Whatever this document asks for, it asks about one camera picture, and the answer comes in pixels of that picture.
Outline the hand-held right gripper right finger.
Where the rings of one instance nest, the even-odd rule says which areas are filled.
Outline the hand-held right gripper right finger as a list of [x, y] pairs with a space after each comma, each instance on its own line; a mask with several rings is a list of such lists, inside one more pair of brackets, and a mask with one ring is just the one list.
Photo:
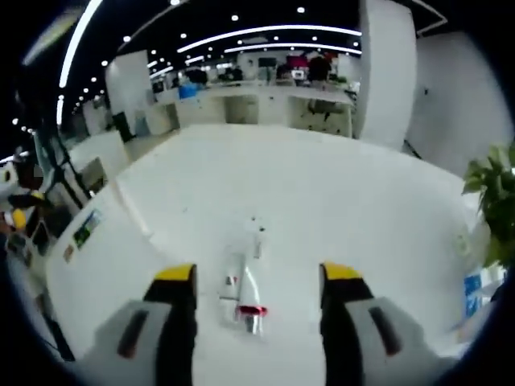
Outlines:
[[319, 324], [327, 385], [433, 385], [443, 359], [422, 327], [388, 298], [375, 297], [355, 269], [319, 267]]

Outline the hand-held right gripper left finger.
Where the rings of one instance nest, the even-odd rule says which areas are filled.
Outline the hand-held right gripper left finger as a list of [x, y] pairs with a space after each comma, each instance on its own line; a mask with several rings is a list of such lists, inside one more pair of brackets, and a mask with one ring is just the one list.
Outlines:
[[197, 335], [197, 266], [154, 276], [96, 331], [80, 360], [83, 385], [192, 385]]

